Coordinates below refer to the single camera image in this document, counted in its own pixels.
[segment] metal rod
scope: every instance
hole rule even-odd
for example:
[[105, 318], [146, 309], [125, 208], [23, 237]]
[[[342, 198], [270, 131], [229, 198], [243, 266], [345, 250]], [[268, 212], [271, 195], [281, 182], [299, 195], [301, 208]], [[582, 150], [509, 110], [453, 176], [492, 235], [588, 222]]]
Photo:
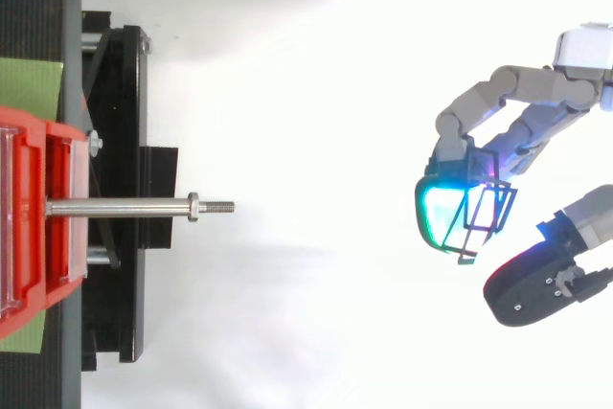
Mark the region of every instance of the metal rod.
[[173, 217], [196, 221], [201, 213], [233, 213], [233, 202], [188, 198], [73, 198], [47, 202], [47, 216], [71, 217]]
[[87, 248], [87, 265], [110, 265], [111, 259], [108, 257], [104, 246], [90, 246]]

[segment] transparent plastic part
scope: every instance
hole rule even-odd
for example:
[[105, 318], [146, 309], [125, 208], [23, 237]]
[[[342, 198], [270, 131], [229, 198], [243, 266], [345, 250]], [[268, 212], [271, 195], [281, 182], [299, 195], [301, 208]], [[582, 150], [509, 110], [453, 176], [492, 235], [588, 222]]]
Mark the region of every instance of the transparent plastic part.
[[[89, 144], [70, 143], [70, 197], [89, 196]], [[68, 227], [68, 282], [87, 276], [87, 217], [71, 217]]]
[[0, 126], [0, 318], [19, 307], [13, 286], [13, 153], [17, 128]]

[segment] red plastic bin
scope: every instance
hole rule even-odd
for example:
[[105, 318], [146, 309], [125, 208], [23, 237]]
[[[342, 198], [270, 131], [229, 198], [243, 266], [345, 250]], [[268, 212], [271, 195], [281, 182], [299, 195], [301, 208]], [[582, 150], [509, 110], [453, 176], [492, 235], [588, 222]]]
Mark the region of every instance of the red plastic bin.
[[45, 122], [0, 107], [0, 339], [47, 305]]
[[[89, 144], [68, 125], [47, 124], [47, 197], [87, 198]], [[87, 274], [87, 218], [47, 219], [47, 307], [67, 297]]]

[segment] black metal bracket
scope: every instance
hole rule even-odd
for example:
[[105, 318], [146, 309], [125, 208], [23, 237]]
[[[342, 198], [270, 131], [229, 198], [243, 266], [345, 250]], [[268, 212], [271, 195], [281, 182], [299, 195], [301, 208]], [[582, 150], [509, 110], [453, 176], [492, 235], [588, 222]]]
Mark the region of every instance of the black metal bracket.
[[[103, 139], [91, 163], [100, 196], [174, 196], [178, 150], [146, 146], [145, 33], [110, 29], [109, 13], [91, 11], [83, 13], [83, 31], [100, 34], [96, 51], [83, 53], [87, 107]], [[119, 263], [90, 266], [83, 282], [84, 371], [96, 370], [96, 352], [119, 352], [124, 363], [143, 352], [145, 249], [170, 248], [171, 235], [171, 218], [90, 221], [90, 245], [111, 244]]]

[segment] white wall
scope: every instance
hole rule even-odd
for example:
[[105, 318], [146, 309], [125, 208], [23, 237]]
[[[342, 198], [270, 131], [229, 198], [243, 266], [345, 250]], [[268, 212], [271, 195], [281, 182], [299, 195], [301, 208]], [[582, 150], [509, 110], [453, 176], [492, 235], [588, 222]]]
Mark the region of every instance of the white wall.
[[[172, 250], [148, 255], [145, 353], [85, 375], [84, 408], [611, 406], [613, 291], [499, 326], [492, 262], [430, 250], [413, 188], [441, 109], [500, 65], [550, 63], [558, 34], [613, 19], [612, 0], [83, 6], [152, 36], [149, 142], [180, 147], [177, 194], [238, 206], [175, 220]], [[550, 144], [508, 230], [610, 180], [611, 123], [595, 110]]]

